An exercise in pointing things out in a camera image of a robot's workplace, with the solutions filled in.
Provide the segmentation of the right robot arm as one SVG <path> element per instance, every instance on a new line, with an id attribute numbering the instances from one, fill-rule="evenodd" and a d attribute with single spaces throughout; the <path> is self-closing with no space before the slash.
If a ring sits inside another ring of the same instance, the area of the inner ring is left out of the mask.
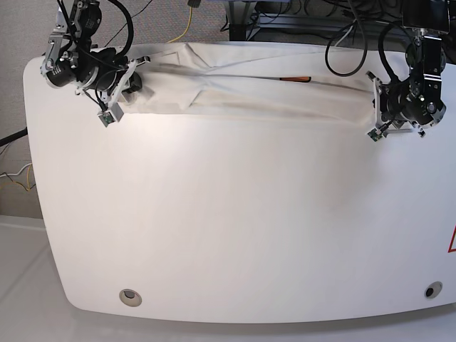
<path id="1" fill-rule="evenodd" d="M 104 48 L 95 51 L 92 36 L 102 21 L 99 1 L 58 2 L 56 25 L 48 37 L 48 48 L 41 66 L 41 75 L 53 86 L 75 85 L 82 92 L 92 90 L 92 98 L 103 111 L 119 90 L 122 94 L 140 91 L 143 81 L 134 71 L 128 52 L 133 44 L 133 18 L 119 1 L 111 1 L 125 17 L 128 37 L 120 51 Z"/>

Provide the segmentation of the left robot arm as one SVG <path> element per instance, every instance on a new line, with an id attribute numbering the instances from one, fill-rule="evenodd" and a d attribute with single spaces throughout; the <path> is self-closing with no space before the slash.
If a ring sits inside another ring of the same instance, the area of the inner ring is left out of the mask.
<path id="1" fill-rule="evenodd" d="M 446 111 L 441 100 L 442 77 L 446 57 L 442 36 L 450 32 L 451 9 L 449 1 L 412 1 L 403 9 L 403 23 L 388 24 L 378 37 L 380 62 L 390 78 L 385 84 L 373 73 L 367 76 L 373 82 L 375 126 L 367 132 L 378 142 L 393 133 L 417 133 L 439 124 Z M 405 51 L 409 76 L 400 80 L 391 68 L 385 54 L 384 40 L 393 27 L 410 29 L 415 36 Z"/>

